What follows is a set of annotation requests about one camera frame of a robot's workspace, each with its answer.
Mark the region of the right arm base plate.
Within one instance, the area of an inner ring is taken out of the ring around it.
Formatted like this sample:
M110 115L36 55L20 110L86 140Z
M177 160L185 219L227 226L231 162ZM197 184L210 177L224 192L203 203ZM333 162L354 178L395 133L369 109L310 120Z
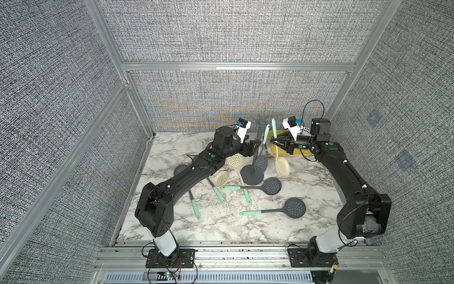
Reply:
M287 249L291 267L321 267L330 269L338 265L336 253L322 253L312 249L291 247Z

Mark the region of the cream skimmer long handle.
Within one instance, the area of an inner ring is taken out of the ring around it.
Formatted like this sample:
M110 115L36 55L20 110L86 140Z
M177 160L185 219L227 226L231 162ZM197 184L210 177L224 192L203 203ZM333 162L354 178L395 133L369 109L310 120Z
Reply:
M277 138L277 126L274 118L271 120L271 125L273 129L273 136L274 138ZM277 146L275 153L276 153L275 155L276 172L280 177L287 178L290 175L290 166L288 164L288 161L284 157L279 157L279 150Z

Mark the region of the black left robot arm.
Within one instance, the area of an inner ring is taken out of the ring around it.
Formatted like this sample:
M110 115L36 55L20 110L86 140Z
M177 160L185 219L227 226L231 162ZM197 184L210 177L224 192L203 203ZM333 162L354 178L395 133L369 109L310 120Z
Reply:
M228 157L240 154L251 157L258 150L259 140L248 140L247 129L229 125L215 131L214 139L192 158L179 174L157 185L147 183L140 195L135 217L154 237L154 245L165 257L177 250L177 241L170 232L174 222L174 205L197 183L213 175Z

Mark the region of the dark grey utensil rack stand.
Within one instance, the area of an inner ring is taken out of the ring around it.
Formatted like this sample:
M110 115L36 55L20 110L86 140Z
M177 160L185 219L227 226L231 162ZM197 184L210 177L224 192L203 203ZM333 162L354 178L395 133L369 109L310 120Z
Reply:
M263 136L264 136L264 132L265 132L265 129L266 129L266 126L267 126L267 122L265 119L259 119L257 121L258 123L258 133L257 133L257 138L261 141L262 143L262 140L263 140ZM243 181L245 184L247 185L258 185L260 184L263 180L264 180L264 174L258 174L255 172L254 170L254 163L257 159L257 157L259 156L260 154L260 150L261 150L261 146L259 147L259 149L254 153L254 157L253 157L253 163L252 164L249 164L249 165L246 165L245 167L243 167L240 171L241 173L241 176L243 178Z

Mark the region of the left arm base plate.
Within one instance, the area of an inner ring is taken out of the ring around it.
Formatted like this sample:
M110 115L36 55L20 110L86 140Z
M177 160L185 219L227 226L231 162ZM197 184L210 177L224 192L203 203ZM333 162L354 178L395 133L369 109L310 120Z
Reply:
M193 268L195 249L177 249L170 256L163 256L156 248L150 249L146 268Z

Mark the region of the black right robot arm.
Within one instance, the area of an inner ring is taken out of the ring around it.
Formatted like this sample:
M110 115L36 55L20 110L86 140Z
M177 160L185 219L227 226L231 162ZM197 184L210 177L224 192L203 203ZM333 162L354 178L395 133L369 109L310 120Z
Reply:
M324 165L345 197L334 225L327 232L310 241L309 252L332 254L352 245L358 237L370 238L384 234L391 211L391 198L379 194L356 171L338 142L331 141L331 122L326 118L312 119L310 134L301 120L289 117L283 120L285 133L276 134L270 142L288 154L294 150L309 150L315 160Z

